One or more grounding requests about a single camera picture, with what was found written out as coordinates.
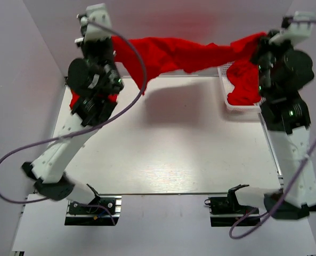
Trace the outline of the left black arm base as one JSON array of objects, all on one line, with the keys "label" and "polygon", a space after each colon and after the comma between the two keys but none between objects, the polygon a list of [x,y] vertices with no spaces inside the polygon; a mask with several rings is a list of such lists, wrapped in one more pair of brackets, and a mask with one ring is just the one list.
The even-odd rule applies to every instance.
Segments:
[{"label": "left black arm base", "polygon": [[65,226],[115,226],[121,213],[121,196],[102,196],[88,185],[95,194],[91,204],[69,202]]}]

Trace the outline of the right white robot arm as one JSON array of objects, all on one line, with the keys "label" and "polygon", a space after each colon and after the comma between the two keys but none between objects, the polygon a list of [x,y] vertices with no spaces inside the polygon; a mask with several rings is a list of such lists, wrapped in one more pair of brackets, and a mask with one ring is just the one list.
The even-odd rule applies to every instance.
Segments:
[{"label": "right white robot arm", "polygon": [[250,61],[258,70],[260,108],[283,175],[291,187],[264,196],[265,209],[275,219],[298,220],[316,212],[316,178],[308,157],[311,119],[299,91],[314,79],[311,57],[291,40],[276,43],[271,30],[258,40]]}]

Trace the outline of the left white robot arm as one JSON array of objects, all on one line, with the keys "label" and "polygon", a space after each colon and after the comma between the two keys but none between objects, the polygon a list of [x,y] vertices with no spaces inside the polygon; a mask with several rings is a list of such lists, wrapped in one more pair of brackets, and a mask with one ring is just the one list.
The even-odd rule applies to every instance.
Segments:
[{"label": "left white robot arm", "polygon": [[96,134],[97,126],[110,118],[124,85],[114,62],[111,39],[78,42],[77,46],[83,57],[74,59],[68,68],[67,85],[74,97],[70,115],[57,134],[58,140],[21,168],[35,182],[39,194],[53,201],[76,201],[93,213],[100,206],[96,190],[68,177],[66,167]]}]

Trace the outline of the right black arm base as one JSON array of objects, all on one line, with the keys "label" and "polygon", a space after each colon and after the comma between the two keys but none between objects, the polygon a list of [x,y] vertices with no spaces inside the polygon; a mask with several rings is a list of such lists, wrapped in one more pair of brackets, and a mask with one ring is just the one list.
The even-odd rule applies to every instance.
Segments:
[{"label": "right black arm base", "polygon": [[252,211],[245,220],[240,222],[240,227],[253,227],[260,223],[259,210],[252,206],[240,205],[235,192],[248,185],[237,185],[223,195],[209,196],[204,204],[209,207],[211,227],[231,227],[236,221]]}]

